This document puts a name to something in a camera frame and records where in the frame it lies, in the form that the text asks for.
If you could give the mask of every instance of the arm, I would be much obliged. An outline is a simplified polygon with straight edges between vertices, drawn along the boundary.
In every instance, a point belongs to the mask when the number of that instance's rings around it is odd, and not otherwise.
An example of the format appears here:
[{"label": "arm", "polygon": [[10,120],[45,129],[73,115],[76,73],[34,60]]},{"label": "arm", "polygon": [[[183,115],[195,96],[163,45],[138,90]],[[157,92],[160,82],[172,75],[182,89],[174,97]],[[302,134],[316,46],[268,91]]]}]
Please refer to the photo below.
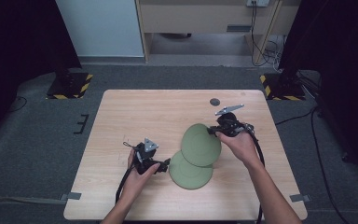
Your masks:
[{"label": "arm", "polygon": [[263,208],[266,222],[301,223],[296,212],[283,198],[269,173],[258,159],[252,137],[246,132],[241,132],[236,137],[227,137],[222,133],[216,133],[216,135],[248,169]]},{"label": "arm", "polygon": [[[128,159],[128,165],[130,167],[132,163],[134,151],[132,150]],[[123,187],[120,199],[112,210],[106,215],[101,223],[103,224],[118,224],[122,223],[126,215],[129,213],[133,202],[141,194],[147,180],[157,171],[159,163],[151,166],[144,174],[139,175],[135,169],[132,169],[126,183]]]}]

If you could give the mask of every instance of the human hand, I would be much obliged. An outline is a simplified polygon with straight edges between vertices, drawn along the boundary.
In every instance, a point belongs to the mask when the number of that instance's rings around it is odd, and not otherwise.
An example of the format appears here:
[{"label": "human hand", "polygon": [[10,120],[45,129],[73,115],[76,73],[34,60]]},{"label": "human hand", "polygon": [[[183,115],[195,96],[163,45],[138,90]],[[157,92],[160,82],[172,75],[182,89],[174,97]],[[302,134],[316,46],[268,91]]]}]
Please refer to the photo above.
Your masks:
[{"label": "human hand", "polygon": [[235,137],[228,137],[223,133],[216,133],[216,136],[226,144],[243,164],[249,169],[252,165],[262,164],[255,151],[255,143],[250,134],[240,132]]},{"label": "human hand", "polygon": [[[132,164],[132,159],[134,155],[134,150],[131,150],[130,156],[128,158],[128,167],[130,168]],[[121,193],[120,199],[128,200],[130,203],[133,203],[136,198],[141,194],[142,189],[144,188],[147,180],[157,171],[159,163],[156,163],[149,167],[146,172],[142,175],[139,175],[136,169],[132,169],[130,175],[128,176],[126,183],[123,187],[123,192]]]}]

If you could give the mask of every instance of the gray tape strip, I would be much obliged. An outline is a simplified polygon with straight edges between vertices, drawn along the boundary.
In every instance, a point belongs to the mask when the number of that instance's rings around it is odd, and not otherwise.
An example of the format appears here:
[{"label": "gray tape strip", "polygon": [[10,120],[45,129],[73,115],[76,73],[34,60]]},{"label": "gray tape strip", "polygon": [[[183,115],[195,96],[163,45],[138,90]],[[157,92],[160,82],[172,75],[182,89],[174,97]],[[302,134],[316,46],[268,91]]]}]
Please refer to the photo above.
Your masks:
[{"label": "gray tape strip", "polygon": [[301,202],[304,203],[310,202],[311,198],[308,194],[302,195],[302,194],[296,194],[296,195],[290,195],[290,199],[292,200],[292,203]]},{"label": "gray tape strip", "polygon": [[81,197],[81,193],[69,192],[67,197],[68,199],[79,200]]},{"label": "gray tape strip", "polygon": [[68,194],[62,194],[60,200],[68,201],[68,199],[79,200],[81,193],[69,192]]},{"label": "gray tape strip", "polygon": [[65,201],[44,198],[0,197],[0,203],[66,204]]}]

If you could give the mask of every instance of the power outlet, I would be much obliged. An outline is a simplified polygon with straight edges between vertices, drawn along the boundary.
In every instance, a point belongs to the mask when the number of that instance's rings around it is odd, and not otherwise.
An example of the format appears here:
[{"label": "power outlet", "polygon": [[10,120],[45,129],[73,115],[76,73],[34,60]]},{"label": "power outlet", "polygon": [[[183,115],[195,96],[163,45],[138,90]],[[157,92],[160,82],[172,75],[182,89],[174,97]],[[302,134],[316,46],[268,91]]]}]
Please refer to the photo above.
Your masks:
[{"label": "power outlet", "polygon": [[269,0],[248,0],[246,3],[247,7],[254,7],[255,5],[258,7],[267,7],[269,5]]}]

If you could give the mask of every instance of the gray carpet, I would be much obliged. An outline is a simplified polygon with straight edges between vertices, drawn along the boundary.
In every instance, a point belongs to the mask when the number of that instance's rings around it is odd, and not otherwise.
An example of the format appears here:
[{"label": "gray carpet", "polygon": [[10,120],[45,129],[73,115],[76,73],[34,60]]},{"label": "gray carpet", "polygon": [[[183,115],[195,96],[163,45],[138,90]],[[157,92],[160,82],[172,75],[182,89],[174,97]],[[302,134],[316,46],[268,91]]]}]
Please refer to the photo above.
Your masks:
[{"label": "gray carpet", "polygon": [[[12,109],[21,109],[7,113],[0,125],[0,197],[58,199],[71,190],[105,90],[263,90],[259,76],[273,72],[271,68],[99,65],[84,70],[94,77],[83,99],[45,99],[53,74],[19,87],[27,104],[21,108],[24,100],[16,101]],[[276,122],[306,114],[315,105],[309,95],[306,101],[268,101]],[[80,130],[81,114],[89,114],[89,121],[83,134],[73,134]],[[341,161],[341,147],[323,118],[315,116],[314,123],[337,207],[350,223],[358,223],[358,165]],[[278,132],[301,193],[312,198],[306,203],[309,217],[304,223],[343,223],[326,193],[310,116],[281,124]],[[63,209],[64,205],[0,203],[0,223],[76,223],[63,218]]]}]

